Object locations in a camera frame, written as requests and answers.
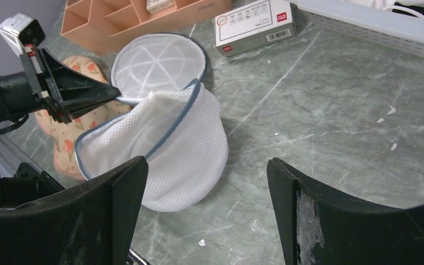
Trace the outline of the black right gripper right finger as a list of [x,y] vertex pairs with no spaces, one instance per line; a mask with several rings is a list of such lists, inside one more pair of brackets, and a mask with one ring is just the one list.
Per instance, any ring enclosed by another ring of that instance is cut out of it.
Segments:
[[286,264],[424,264],[424,204],[372,203],[280,158],[267,179]]

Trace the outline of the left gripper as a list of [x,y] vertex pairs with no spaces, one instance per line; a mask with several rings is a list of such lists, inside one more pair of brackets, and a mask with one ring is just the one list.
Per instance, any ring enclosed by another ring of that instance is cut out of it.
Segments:
[[0,76],[0,123],[21,126],[43,109],[57,122],[70,123],[121,96],[116,87],[64,65],[46,48],[28,44],[19,59],[24,71]]

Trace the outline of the white mesh laundry bag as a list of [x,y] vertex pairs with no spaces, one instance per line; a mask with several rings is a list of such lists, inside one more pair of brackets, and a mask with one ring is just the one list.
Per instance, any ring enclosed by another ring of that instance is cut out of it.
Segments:
[[149,166],[143,206],[174,212],[204,199],[229,153],[220,103],[202,83],[205,70],[205,51],[183,35],[147,34],[122,48],[110,84],[131,110],[77,138],[83,178],[143,156]]

